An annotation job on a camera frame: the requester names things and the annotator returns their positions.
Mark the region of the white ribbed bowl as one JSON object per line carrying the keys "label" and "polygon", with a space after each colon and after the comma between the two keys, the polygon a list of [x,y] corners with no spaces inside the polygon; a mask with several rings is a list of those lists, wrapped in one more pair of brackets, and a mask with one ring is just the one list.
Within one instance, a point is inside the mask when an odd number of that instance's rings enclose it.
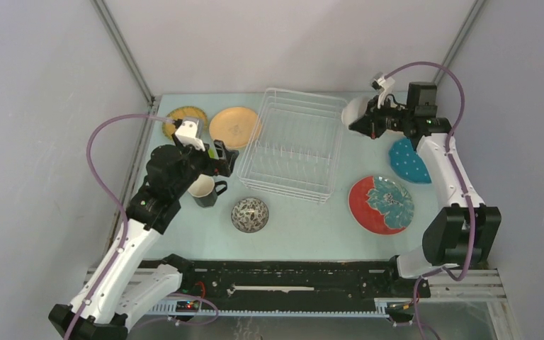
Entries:
{"label": "white ribbed bowl", "polygon": [[346,128],[366,113],[370,100],[370,97],[358,96],[349,101],[348,105],[341,112],[341,121]]}

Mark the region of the beige plate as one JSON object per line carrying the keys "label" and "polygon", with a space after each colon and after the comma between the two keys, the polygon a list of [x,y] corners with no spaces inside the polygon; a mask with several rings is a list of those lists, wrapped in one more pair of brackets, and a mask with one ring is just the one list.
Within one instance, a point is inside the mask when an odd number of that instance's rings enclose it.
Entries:
{"label": "beige plate", "polygon": [[251,138],[257,138],[262,124],[257,113],[245,107],[231,107],[220,111],[209,124],[212,140],[222,141],[227,149],[241,149]]}

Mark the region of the black mug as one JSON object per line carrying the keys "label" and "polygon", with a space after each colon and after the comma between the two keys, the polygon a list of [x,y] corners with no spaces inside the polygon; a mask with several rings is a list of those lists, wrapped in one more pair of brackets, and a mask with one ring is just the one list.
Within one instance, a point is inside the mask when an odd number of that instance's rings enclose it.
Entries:
{"label": "black mug", "polygon": [[211,208],[227,188],[226,181],[216,181],[211,176],[201,174],[188,188],[188,193],[200,207]]}

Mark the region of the blue polka dot plate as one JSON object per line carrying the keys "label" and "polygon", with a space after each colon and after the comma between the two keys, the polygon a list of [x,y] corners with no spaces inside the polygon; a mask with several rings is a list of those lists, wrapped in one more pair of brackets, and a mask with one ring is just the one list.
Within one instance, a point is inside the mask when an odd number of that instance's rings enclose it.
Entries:
{"label": "blue polka dot plate", "polygon": [[388,157],[391,169],[401,179],[416,184],[431,183],[431,177],[424,162],[407,138],[394,142],[388,151]]}

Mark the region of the yellow woven plate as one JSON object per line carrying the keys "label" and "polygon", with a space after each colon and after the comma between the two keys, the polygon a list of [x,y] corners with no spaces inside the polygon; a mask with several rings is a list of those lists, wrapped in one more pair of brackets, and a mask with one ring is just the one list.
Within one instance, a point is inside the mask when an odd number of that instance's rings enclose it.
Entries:
{"label": "yellow woven plate", "polygon": [[[184,118],[198,118],[203,123],[203,128],[209,125],[209,120],[205,111],[196,106],[181,106],[172,110],[167,118],[172,120],[182,120]],[[162,133],[169,140],[173,140],[172,135],[176,132],[176,126],[172,123],[162,123]]]}

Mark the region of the red patterned bowl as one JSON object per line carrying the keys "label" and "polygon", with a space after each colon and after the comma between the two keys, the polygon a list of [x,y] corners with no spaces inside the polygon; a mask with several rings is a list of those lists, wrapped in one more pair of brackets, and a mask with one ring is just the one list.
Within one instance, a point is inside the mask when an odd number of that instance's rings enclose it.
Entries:
{"label": "red patterned bowl", "polygon": [[231,210],[233,226],[244,233],[255,233],[268,223],[270,212],[267,204],[259,198],[248,197],[239,200]]}

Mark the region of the white rimmed teal plate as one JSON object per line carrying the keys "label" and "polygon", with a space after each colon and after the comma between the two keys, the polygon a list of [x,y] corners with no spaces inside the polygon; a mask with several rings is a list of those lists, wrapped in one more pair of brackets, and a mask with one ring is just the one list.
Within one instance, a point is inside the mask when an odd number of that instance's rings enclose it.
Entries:
{"label": "white rimmed teal plate", "polygon": [[348,208],[361,227],[385,236],[403,232],[414,218],[410,192],[385,176],[367,176],[353,184]]}

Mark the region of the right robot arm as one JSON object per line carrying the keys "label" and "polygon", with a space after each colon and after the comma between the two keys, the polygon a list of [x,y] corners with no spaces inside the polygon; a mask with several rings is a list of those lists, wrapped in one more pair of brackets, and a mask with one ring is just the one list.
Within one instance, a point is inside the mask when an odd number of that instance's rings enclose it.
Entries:
{"label": "right robot arm", "polygon": [[350,130],[371,139],[384,132],[401,132],[427,168],[439,212],[426,228],[421,246],[395,257],[396,269],[385,274],[383,285],[394,296],[404,295],[412,278],[448,268],[467,270],[487,260],[502,214],[486,205],[466,174],[458,155],[453,126],[437,116],[437,86],[412,82],[406,103],[388,98],[389,88],[375,85],[374,98],[358,97],[342,110],[341,121]]}

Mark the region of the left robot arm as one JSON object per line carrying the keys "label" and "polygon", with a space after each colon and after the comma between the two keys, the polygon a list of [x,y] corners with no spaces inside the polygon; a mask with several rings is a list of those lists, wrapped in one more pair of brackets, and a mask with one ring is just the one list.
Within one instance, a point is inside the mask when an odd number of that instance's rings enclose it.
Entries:
{"label": "left robot arm", "polygon": [[232,175],[239,151],[214,142],[208,150],[180,142],[154,149],[147,174],[123,211],[123,223],[95,273],[67,305],[56,304],[48,319],[63,339],[126,339],[130,330],[158,300],[169,293],[187,295],[195,275],[160,262],[155,274],[126,291],[145,254],[165,233],[181,209],[180,199],[199,176]]}

